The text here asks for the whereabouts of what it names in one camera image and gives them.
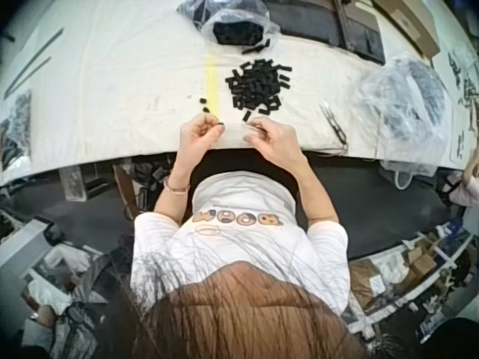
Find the scissors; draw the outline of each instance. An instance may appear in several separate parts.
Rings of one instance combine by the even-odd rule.
[[[329,124],[331,125],[332,129],[335,131],[336,136],[338,137],[339,141],[344,145],[347,146],[347,136],[344,131],[339,126],[338,122],[336,121],[335,114],[332,113],[328,103],[325,101],[321,106],[321,110],[324,113],[324,116],[328,120]]]

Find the white table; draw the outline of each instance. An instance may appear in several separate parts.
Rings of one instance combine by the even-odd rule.
[[[437,26],[442,29],[443,52],[434,59],[434,66],[449,87],[454,76],[445,49],[469,41],[442,1],[428,2],[436,21],[445,21]],[[224,78],[233,68],[255,58],[272,58],[293,68],[291,89],[281,92],[283,106],[272,117],[293,125],[305,149],[339,146],[320,110],[320,104],[327,101],[348,136],[347,155],[383,159],[377,141],[364,137],[361,123],[349,107],[359,79],[379,68],[377,64],[322,43],[286,36],[260,56],[226,52],[206,43],[191,22],[176,12],[179,3],[55,0],[45,6],[45,14],[18,53],[12,55],[14,46],[2,41],[4,58],[10,59],[0,67],[3,96],[32,55],[64,29],[37,59],[40,63],[52,57],[51,61],[1,103],[4,118],[18,93],[32,91],[31,163],[7,169],[1,176],[2,184],[70,165],[175,151],[180,124],[201,112],[200,97],[208,98],[210,110],[226,123],[219,147],[246,147],[242,142],[243,112],[233,108]],[[360,6],[378,19],[386,59],[404,51],[421,58],[386,18],[372,7]],[[15,27],[33,28],[32,21],[24,11],[9,31],[16,36]],[[451,131],[468,127],[469,115],[454,111]],[[474,143],[475,133],[466,131],[465,152],[471,151]],[[460,169],[467,157],[453,162],[447,154],[433,165]],[[387,159],[407,160],[400,154]]]

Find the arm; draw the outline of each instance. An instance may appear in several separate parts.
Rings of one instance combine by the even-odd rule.
[[[298,182],[302,208],[308,217],[309,227],[321,221],[339,223],[338,215],[333,207],[328,193],[316,177],[308,161],[299,165],[291,174]]]
[[[309,226],[320,221],[339,222],[326,190],[301,152],[294,128],[266,117],[255,118],[248,124],[261,128],[266,136],[260,138],[248,134],[245,140],[265,159],[290,172],[298,182]]]
[[[471,182],[471,177],[477,173],[479,166],[479,145],[476,147],[475,151],[473,152],[469,162],[467,162],[466,169],[463,172],[463,176],[461,178],[464,187],[467,187],[469,182]]]
[[[168,178],[168,186],[174,189],[187,189],[190,176],[204,154],[219,140],[225,126],[211,114],[199,114],[181,126],[180,148],[173,170]],[[188,191],[172,192],[163,190],[156,202],[154,212],[169,217],[178,224],[185,215]]]

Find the floor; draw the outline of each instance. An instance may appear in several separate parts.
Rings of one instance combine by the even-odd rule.
[[[447,208],[430,185],[414,181],[407,190],[398,191],[379,174],[377,163],[309,158],[349,233],[350,259],[390,248],[448,219]],[[102,172],[111,175],[108,165]],[[9,207],[25,217],[54,221],[68,240],[102,252],[113,249],[122,234],[132,233],[116,188],[86,203],[67,202],[55,173],[22,188],[10,199]],[[301,210],[298,219],[305,224]]]
[[[24,219],[38,216],[53,221],[68,241],[103,253],[116,248],[121,235],[133,232],[115,187],[85,203],[68,202],[55,172],[22,188],[10,199],[8,207]]]

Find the yellow tape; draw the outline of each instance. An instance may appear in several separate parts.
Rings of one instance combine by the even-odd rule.
[[[210,110],[210,113],[219,116],[218,67],[215,55],[207,55],[206,57],[205,79],[207,81],[207,107]]]

